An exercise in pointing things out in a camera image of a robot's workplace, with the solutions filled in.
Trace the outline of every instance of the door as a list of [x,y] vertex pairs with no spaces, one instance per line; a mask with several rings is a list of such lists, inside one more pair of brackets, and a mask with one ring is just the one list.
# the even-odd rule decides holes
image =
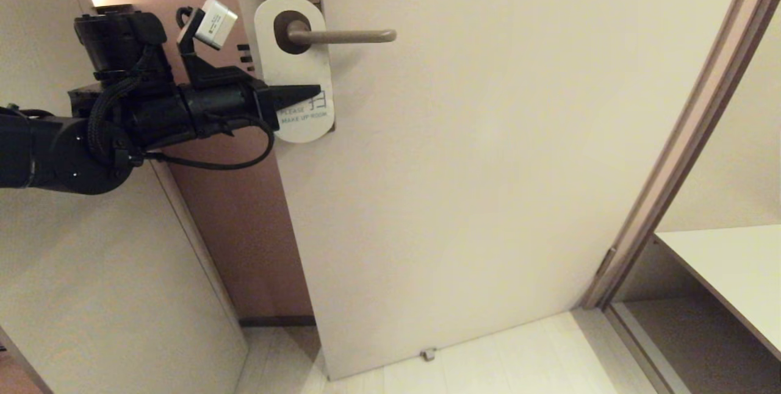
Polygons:
[[569,310],[730,0],[323,0],[337,130],[277,156],[332,378]]
[[[69,114],[92,3],[2,1],[0,102]],[[51,392],[234,391],[247,346],[171,200],[148,164],[101,196],[0,190],[0,342]]]

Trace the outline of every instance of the white shelf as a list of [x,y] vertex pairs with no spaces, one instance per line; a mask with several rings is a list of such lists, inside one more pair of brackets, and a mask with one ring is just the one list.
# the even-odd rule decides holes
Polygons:
[[776,357],[781,355],[781,224],[657,236]]

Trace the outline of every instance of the white tile floor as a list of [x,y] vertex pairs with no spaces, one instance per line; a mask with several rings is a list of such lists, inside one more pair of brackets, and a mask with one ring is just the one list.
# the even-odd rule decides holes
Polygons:
[[236,394],[655,394],[598,311],[564,313],[328,382],[315,328],[248,328]]

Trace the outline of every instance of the baseboard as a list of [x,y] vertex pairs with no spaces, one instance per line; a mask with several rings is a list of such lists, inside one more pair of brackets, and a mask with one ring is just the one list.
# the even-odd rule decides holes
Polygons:
[[311,327],[317,325],[313,316],[245,317],[239,320],[241,327]]

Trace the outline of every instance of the lever handle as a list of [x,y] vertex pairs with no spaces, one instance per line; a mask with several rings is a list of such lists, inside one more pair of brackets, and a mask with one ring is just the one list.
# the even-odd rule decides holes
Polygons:
[[355,32],[313,32],[302,21],[287,25],[287,38],[296,45],[318,43],[384,43],[396,40],[396,30],[356,30]]

